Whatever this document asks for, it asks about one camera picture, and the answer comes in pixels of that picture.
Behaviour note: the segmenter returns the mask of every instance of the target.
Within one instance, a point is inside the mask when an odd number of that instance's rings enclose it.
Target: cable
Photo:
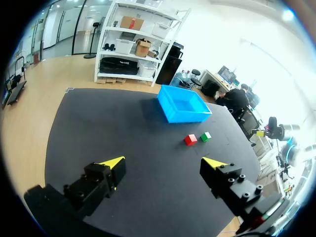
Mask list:
[[[243,234],[240,234],[238,236],[235,236],[235,237],[242,237],[242,236],[271,237],[271,235],[267,235],[267,234],[264,234],[264,233],[261,233],[261,232],[247,232],[247,233],[243,233]]]
[[[280,154],[280,150],[278,148],[278,142],[277,142],[277,139],[276,139],[276,146],[277,146],[277,153]]]

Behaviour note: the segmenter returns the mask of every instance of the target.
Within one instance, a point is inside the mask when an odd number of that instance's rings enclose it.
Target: white storage box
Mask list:
[[[152,62],[138,60],[139,75],[143,78],[151,78],[157,67]]]
[[[163,0],[145,0],[144,4],[154,8],[159,8]]]
[[[116,53],[129,54],[135,42],[126,39],[117,39],[117,44],[115,45]]]
[[[166,26],[166,25],[161,24],[161,23],[155,23],[152,34],[154,36],[166,38],[166,36],[170,30],[171,30],[171,27],[169,27],[169,26]]]

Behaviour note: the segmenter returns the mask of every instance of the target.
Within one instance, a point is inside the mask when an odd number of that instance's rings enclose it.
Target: black stand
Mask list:
[[[96,54],[91,53],[91,50],[92,50],[94,33],[95,33],[95,30],[98,28],[98,26],[99,26],[99,22],[93,23],[94,30],[93,30],[92,40],[91,40],[90,52],[86,54],[83,58],[94,58],[96,56]]]

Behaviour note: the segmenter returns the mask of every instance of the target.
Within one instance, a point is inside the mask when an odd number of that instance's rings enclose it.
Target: glass wall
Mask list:
[[[111,3],[112,1],[109,0],[86,1],[77,26],[74,54],[89,53],[94,30],[93,23],[104,21]],[[91,51],[92,53],[96,53],[97,51],[101,28],[102,26],[100,25],[95,31]]]
[[[84,0],[60,0],[51,5],[44,34],[44,58],[72,54],[73,36]]]
[[[103,23],[111,4],[111,0],[51,1],[30,22],[15,55],[23,55],[27,62],[36,63],[43,59],[88,53],[93,23]],[[94,53],[97,51],[101,29],[100,25],[95,32],[92,45]]]

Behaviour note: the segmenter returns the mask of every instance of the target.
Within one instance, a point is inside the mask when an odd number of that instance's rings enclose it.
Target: shelf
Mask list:
[[[136,56],[133,53],[124,54],[124,53],[116,53],[115,51],[104,51],[104,50],[101,50],[100,54],[102,54],[102,55],[109,55],[109,56],[120,56],[120,57],[127,57],[127,58],[136,58],[136,59],[151,61],[151,62],[155,62],[155,63],[161,63],[161,60],[158,60],[156,58],[152,58],[152,57],[149,57],[149,56],[144,58],[144,57]]]
[[[163,12],[157,8],[147,6],[147,5],[144,5],[141,3],[125,2],[125,1],[118,1],[117,3],[118,3],[118,6],[120,6],[120,7],[127,7],[127,8],[133,8],[136,10],[145,11],[145,12],[150,12],[152,14],[164,17],[164,18],[169,19],[171,21],[182,21],[182,19],[180,17],[178,17],[177,15],[172,15],[172,14]]]
[[[171,43],[171,41],[169,39],[163,39],[163,38],[160,38],[158,36],[154,36],[154,35],[152,35],[150,33],[143,32],[143,31],[131,30],[131,29],[121,28],[121,27],[111,27],[111,26],[106,26],[105,30],[107,30],[107,31],[129,32],[129,33],[134,33],[134,34],[137,34],[137,35],[142,35],[142,36],[146,36],[146,37],[149,37],[149,38],[153,38],[153,39],[156,39],[156,40],[160,40],[160,41],[163,41],[165,43]]]
[[[126,79],[134,79],[134,80],[145,80],[145,81],[153,81],[151,78],[141,77],[139,74],[137,75],[126,75],[126,74],[112,74],[112,73],[98,73],[98,77],[109,77],[109,78],[126,78]]]

